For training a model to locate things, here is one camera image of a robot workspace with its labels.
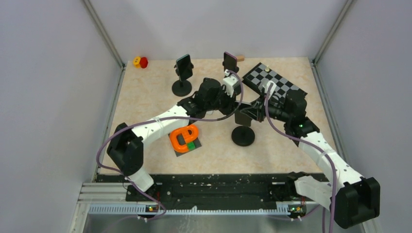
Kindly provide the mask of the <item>black phone with purple edge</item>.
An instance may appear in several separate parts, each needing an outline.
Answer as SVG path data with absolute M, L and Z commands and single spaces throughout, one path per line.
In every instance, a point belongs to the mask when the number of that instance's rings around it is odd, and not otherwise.
M 223 69 L 224 70 L 230 70 L 230 68 L 238 66 L 237 63 L 238 63 L 237 58 L 234 55 L 226 51 L 223 53 Z

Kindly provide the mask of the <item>teal edged black phone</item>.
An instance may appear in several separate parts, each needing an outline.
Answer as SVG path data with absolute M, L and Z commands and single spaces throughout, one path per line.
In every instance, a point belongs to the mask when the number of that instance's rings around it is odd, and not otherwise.
M 183 82 L 193 76 L 194 65 L 191 62 L 191 57 L 189 54 L 178 58 L 174 66 L 175 72 L 179 77 L 179 81 Z

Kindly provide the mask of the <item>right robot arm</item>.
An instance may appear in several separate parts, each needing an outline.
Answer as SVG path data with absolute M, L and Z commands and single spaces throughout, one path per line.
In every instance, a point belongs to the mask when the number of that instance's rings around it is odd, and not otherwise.
M 268 119 L 284 123 L 284 131 L 275 131 L 291 139 L 305 152 L 329 180 L 320 182 L 312 176 L 292 173 L 285 194 L 291 200 L 307 197 L 324 210 L 341 228 L 347 229 L 374 219 L 380 215 L 380 184 L 373 178 L 366 178 L 353 169 L 329 145 L 320 129 L 306 116 L 307 102 L 300 90 L 289 90 L 283 104 L 273 104 L 267 95 L 240 107 L 243 114 L 256 121 Z

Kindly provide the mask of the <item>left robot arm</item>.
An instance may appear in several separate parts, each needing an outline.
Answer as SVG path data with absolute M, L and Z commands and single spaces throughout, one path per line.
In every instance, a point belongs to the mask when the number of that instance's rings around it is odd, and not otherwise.
M 223 78 L 222 82 L 204 78 L 192 96 L 180 100 L 164 113 L 134 126 L 120 124 L 106 152 L 126 180 L 137 187 L 137 194 L 143 200 L 151 200 L 156 188 L 143 167 L 145 147 L 176 129 L 206 120 L 207 112 L 220 111 L 225 117 L 232 115 L 239 105 L 236 98 L 242 94 L 242 83 L 236 76 Z

